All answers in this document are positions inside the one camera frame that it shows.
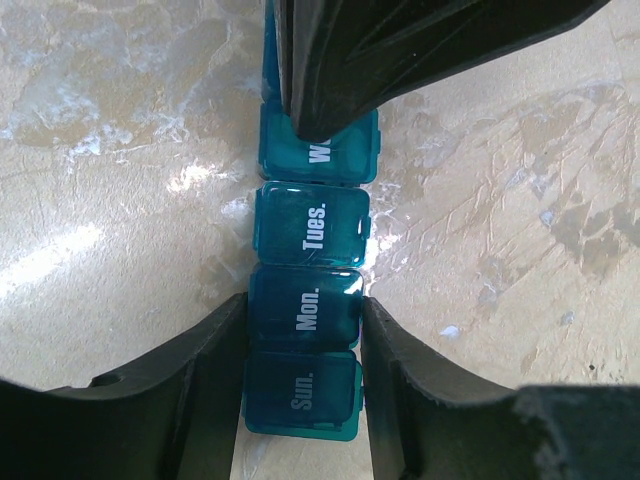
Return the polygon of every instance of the beige marble surface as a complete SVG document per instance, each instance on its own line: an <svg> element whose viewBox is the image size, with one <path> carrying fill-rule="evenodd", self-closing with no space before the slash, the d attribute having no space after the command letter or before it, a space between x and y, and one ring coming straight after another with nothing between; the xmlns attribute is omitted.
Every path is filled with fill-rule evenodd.
<svg viewBox="0 0 640 480"><path fill-rule="evenodd" d="M246 288L257 0L0 0L0 375L83 386ZM507 386L640 381L640 2L380 109L368 290ZM241 425L234 479L370 479Z"/></svg>

